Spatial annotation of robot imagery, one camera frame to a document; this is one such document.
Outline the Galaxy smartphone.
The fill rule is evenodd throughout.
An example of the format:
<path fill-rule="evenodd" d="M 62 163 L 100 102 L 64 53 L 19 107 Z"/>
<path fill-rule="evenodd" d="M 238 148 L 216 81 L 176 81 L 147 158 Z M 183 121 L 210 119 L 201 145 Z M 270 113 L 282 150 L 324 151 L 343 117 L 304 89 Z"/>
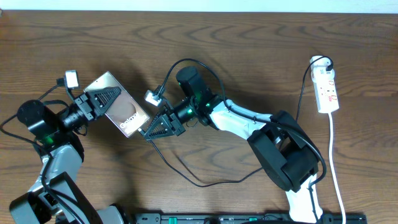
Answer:
<path fill-rule="evenodd" d="M 106 72 L 90 83 L 84 89 L 84 92 L 116 86 L 120 87 L 121 94 L 116 98 L 105 115 L 118 127 L 125 137 L 129 138 L 140 129 L 150 117 L 117 79 L 115 79 L 110 72 Z"/>

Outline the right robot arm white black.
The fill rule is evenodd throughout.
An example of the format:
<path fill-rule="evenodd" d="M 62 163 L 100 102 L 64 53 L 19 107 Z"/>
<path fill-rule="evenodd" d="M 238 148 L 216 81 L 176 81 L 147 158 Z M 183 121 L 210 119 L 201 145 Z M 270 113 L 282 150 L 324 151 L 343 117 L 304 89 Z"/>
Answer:
<path fill-rule="evenodd" d="M 165 105 L 143 132 L 144 139 L 179 136 L 192 119 L 233 133 L 248 142 L 270 180 L 286 192 L 290 218 L 318 223 L 323 212 L 314 186 L 322 157 L 296 120 L 285 111 L 256 113 L 213 93 L 195 66 L 179 70 L 176 79 L 185 98 L 176 106 Z"/>

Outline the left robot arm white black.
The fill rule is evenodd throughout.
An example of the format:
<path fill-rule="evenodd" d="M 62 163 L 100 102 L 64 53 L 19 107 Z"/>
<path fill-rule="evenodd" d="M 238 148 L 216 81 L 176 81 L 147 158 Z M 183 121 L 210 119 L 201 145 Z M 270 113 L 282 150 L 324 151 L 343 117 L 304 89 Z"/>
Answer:
<path fill-rule="evenodd" d="M 84 161 L 81 128 L 105 114 L 121 94 L 119 87 L 88 91 L 59 113 L 48 106 L 63 101 L 29 100 L 15 117 L 35 136 L 32 144 L 43 163 L 38 179 L 9 211 L 16 223 L 130 223 L 123 209 L 112 204 L 96 210 L 75 183 Z"/>

